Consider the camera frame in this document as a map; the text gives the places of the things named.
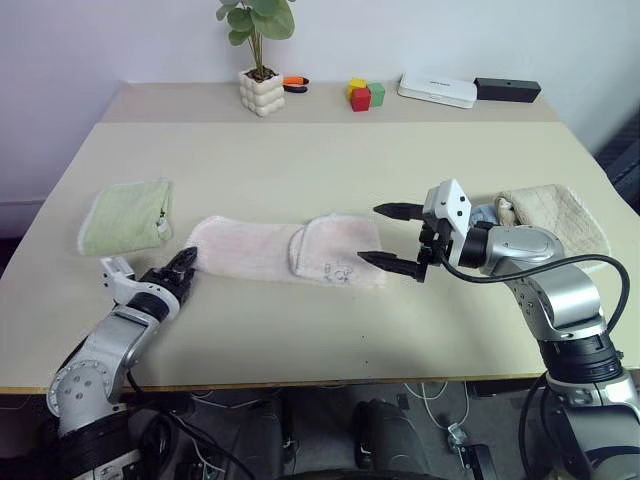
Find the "table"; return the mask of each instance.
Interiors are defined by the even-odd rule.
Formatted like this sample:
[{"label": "table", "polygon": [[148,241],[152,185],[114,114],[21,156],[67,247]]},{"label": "table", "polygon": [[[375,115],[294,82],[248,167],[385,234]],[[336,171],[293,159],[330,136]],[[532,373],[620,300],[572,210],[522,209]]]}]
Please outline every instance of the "table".
[{"label": "table", "polygon": [[[100,264],[75,250],[102,188],[173,181],[174,236],[124,255],[142,274],[164,264],[210,215],[302,223],[422,203],[457,178],[474,203],[502,189],[572,187],[602,224],[633,291],[613,334],[640,365],[638,216],[542,99],[455,109],[398,97],[350,111],[343,85],[314,84],[259,119],[233,85],[125,85],[40,210],[0,280],[0,391],[37,393],[112,306]],[[419,224],[374,217],[385,250],[415,258]],[[606,314],[609,267],[592,275]],[[503,285],[471,285],[431,268],[425,284],[390,275],[385,289],[244,281],[197,274],[181,315],[165,322],[135,374],[145,386],[192,389],[401,379],[517,378],[544,369]]]}]

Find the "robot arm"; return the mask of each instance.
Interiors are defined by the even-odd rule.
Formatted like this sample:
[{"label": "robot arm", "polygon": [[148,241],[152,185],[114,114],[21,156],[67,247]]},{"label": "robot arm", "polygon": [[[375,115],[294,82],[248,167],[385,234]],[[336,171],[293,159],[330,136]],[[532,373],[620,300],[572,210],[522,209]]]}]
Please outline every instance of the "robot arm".
[{"label": "robot arm", "polygon": [[196,255],[195,247],[182,250],[140,281],[122,257],[102,259],[104,286],[116,306],[69,356],[47,393],[49,410],[60,418],[61,477],[94,478],[99,469],[112,478],[110,472],[127,468],[133,475],[139,468],[140,455],[129,445],[126,405],[119,403],[122,385],[160,324],[178,315]]},{"label": "robot arm", "polygon": [[[594,283],[573,265],[577,260],[563,260],[562,244],[551,232],[527,225],[484,223],[469,229],[470,209],[455,180],[431,189],[424,206],[392,203],[375,207],[376,212],[394,219],[423,221],[418,259],[398,259],[386,252],[359,255],[379,268],[419,282],[424,281],[429,265],[440,264],[466,281],[504,282],[538,341],[548,369],[548,385],[558,402],[557,411],[562,412],[562,421],[556,422],[564,422],[560,435],[571,433],[575,448],[563,452],[567,470],[579,478],[597,478],[595,463],[604,465],[621,452],[640,454],[640,403],[609,338],[610,329]],[[619,266],[623,286],[628,288],[626,271],[617,261],[590,257]],[[465,275],[455,268],[458,265],[478,268],[488,277]],[[611,325],[625,301],[623,296]],[[587,410],[589,422],[584,420]],[[585,430],[587,423],[593,424],[594,415],[602,419],[601,428],[613,427],[613,433]],[[615,477],[609,471],[607,478],[630,478],[624,476],[625,472],[628,470],[621,468]]]}]

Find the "green towel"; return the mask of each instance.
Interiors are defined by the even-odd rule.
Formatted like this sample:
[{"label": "green towel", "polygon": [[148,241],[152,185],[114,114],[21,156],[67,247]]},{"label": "green towel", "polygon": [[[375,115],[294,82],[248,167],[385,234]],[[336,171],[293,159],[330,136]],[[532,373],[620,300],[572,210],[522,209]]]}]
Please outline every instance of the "green towel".
[{"label": "green towel", "polygon": [[112,255],[157,247],[171,238],[166,179],[114,185],[94,200],[78,235],[82,255]]}]

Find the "pink towel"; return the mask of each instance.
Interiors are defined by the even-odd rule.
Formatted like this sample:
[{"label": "pink towel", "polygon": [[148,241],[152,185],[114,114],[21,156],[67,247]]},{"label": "pink towel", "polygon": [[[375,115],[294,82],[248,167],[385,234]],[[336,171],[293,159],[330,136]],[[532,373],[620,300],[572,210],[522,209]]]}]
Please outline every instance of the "pink towel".
[{"label": "pink towel", "polygon": [[378,229],[365,217],[332,214],[306,226],[209,217],[187,246],[198,247],[195,268],[212,275],[354,287],[381,287],[386,280],[357,255],[381,249]]}]

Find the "white bubble pot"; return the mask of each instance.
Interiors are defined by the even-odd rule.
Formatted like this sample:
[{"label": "white bubble pot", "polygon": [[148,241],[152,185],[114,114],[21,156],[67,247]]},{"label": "white bubble pot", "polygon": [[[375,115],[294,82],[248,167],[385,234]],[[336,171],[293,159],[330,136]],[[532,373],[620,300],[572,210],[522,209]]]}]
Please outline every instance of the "white bubble pot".
[{"label": "white bubble pot", "polygon": [[257,82],[253,78],[247,77],[248,71],[244,70],[238,74],[242,104],[261,117],[266,117],[284,107],[282,75]]}]

